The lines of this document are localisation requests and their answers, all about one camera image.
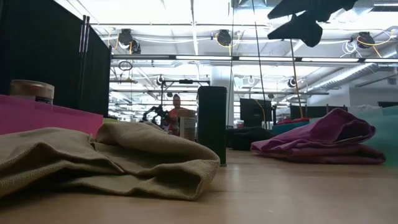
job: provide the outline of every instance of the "pink towel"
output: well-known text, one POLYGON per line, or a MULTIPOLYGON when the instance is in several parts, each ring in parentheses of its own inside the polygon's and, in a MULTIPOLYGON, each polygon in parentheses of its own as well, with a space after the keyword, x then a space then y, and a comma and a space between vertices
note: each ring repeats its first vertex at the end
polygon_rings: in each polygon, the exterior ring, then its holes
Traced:
POLYGON ((270 140, 254 142, 251 150, 264 157, 317 164, 381 164, 382 152, 360 144, 376 128, 341 109, 270 140))

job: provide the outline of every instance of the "folded blanket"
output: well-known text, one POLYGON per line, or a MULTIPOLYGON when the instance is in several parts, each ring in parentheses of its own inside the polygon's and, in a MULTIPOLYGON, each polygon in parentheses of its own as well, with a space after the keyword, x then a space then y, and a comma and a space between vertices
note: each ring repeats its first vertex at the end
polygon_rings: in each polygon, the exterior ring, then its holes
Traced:
POLYGON ((252 143, 251 150, 265 157, 291 162, 321 164, 381 164, 382 152, 359 144, 370 139, 376 128, 341 109, 306 126, 270 140, 252 143))
POLYGON ((219 166, 207 147, 144 123, 106 123, 96 139, 44 128, 0 136, 0 197, 26 187, 85 186, 194 200, 219 166))

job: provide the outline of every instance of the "tall black speaker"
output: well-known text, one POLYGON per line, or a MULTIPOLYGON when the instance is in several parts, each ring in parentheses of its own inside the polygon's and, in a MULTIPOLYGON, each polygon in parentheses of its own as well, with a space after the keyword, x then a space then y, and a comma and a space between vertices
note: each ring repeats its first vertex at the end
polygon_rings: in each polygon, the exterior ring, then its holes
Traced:
POLYGON ((201 86, 198 89, 197 141, 214 151, 222 166, 226 165, 226 88, 201 86))

